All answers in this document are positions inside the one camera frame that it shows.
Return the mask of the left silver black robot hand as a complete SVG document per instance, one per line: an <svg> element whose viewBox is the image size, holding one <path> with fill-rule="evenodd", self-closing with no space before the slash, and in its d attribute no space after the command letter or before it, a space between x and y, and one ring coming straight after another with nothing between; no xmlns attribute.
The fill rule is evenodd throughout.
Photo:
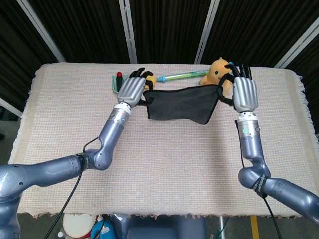
<svg viewBox="0 0 319 239"><path fill-rule="evenodd" d="M145 71L144 67L133 71L129 77L124 80L117 93L118 103L126 103L131 108L138 105L145 89L147 76L153 76L153 73Z"/></svg>

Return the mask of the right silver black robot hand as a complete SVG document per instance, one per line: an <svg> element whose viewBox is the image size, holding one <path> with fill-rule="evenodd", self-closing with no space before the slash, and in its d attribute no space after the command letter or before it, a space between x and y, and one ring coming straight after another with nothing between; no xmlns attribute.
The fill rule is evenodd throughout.
<svg viewBox="0 0 319 239"><path fill-rule="evenodd" d="M247 65L240 64L239 70L233 64L225 65L232 74L226 73L218 83L218 98L221 102L232 106L238 113L253 112L258 107L257 87L252 79L251 69ZM232 98L223 95L223 83L228 80L233 86Z"/></svg>

